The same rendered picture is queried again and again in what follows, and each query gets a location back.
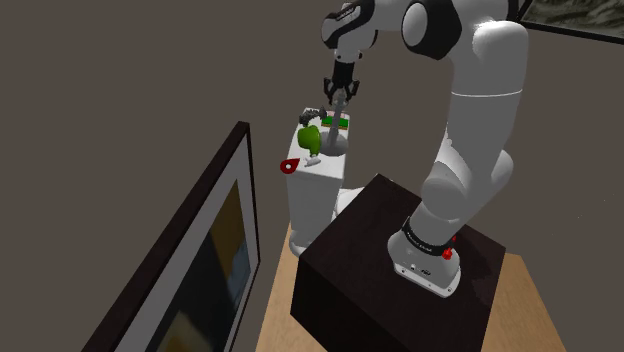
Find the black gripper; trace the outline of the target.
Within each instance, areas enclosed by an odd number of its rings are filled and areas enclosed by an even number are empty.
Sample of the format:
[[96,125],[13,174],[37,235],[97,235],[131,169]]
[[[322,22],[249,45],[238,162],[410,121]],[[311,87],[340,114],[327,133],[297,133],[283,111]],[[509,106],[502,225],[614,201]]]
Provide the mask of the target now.
[[337,89],[344,89],[345,101],[350,102],[357,94],[360,81],[353,79],[355,63],[344,63],[335,60],[332,79],[325,77],[323,79],[323,92],[328,99],[328,103],[332,104],[334,94]]

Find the green flat box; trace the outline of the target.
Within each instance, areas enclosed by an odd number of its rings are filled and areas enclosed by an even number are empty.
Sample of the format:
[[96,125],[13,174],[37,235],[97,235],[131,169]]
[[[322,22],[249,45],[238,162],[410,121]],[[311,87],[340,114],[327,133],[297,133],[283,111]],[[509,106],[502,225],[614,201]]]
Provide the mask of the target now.
[[[323,127],[331,127],[333,125],[334,114],[332,111],[327,113],[327,116],[321,119],[321,125]],[[349,115],[342,113],[338,122],[338,128],[340,130],[347,130],[349,127]]]

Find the dark grey small figure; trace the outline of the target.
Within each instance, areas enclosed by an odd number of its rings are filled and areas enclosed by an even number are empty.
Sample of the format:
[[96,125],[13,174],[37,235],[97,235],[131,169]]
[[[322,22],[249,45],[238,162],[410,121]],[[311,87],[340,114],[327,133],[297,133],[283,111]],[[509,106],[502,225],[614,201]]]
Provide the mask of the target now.
[[321,106],[319,109],[306,108],[299,115],[299,123],[303,127],[307,127],[309,125],[310,121],[313,120],[314,118],[320,118],[321,120],[323,120],[326,117],[327,117],[327,111],[324,109],[323,106]]

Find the grey plunger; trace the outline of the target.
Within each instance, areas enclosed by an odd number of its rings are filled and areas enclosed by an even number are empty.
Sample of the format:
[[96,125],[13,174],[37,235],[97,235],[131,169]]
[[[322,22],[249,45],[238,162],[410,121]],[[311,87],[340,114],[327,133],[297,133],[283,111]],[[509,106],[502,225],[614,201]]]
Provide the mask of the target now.
[[339,89],[332,99],[335,108],[331,117],[330,129],[321,133],[320,153],[326,156],[337,157],[344,155],[348,149],[348,140],[339,134],[339,123],[342,112],[347,105],[346,93],[344,89]]

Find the green apple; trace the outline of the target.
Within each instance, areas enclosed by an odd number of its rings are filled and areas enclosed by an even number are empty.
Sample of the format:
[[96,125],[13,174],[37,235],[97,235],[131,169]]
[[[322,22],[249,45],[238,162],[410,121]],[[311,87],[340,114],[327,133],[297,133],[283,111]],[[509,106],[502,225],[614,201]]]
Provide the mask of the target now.
[[316,125],[302,127],[297,132],[298,145],[309,151],[311,157],[316,157],[322,145],[321,133]]

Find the white toilet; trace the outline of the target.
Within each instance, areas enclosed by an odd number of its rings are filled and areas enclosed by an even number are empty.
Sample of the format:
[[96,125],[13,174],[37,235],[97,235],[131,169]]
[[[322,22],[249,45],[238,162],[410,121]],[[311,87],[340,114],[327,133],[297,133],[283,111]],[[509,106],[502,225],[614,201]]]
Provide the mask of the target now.
[[[320,133],[330,129],[321,125],[320,118],[314,118],[309,125],[316,125]],[[309,151],[297,142],[297,132],[302,127],[300,123],[296,127],[286,157],[299,158],[299,166],[294,173],[285,174],[291,228],[289,247],[295,256],[300,256],[359,193],[357,189],[343,187],[347,152],[337,157],[319,152],[321,162],[305,166]],[[339,131],[347,140],[349,127]]]

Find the dark robot stand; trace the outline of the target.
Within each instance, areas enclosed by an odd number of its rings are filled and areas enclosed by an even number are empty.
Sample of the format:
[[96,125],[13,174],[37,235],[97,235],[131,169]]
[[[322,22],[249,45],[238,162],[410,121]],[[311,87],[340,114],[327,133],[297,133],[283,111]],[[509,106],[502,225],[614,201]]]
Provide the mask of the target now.
[[450,297],[406,280],[387,241],[419,201],[378,174],[300,256],[291,314],[327,352],[481,352],[506,249],[464,226]]

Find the large dark-framed wall picture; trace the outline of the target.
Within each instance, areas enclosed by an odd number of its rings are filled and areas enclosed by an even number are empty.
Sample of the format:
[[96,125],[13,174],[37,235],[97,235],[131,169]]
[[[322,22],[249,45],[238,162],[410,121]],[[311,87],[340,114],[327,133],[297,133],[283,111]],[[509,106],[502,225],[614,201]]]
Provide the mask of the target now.
[[238,122],[81,352],[232,352],[260,264]]

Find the black-framed grey wall picture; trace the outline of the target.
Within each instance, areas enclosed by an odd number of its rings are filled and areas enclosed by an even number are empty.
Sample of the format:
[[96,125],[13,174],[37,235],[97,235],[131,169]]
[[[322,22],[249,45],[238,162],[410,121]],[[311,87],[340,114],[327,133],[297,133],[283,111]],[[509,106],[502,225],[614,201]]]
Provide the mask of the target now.
[[524,0],[526,28],[624,45],[624,0]]

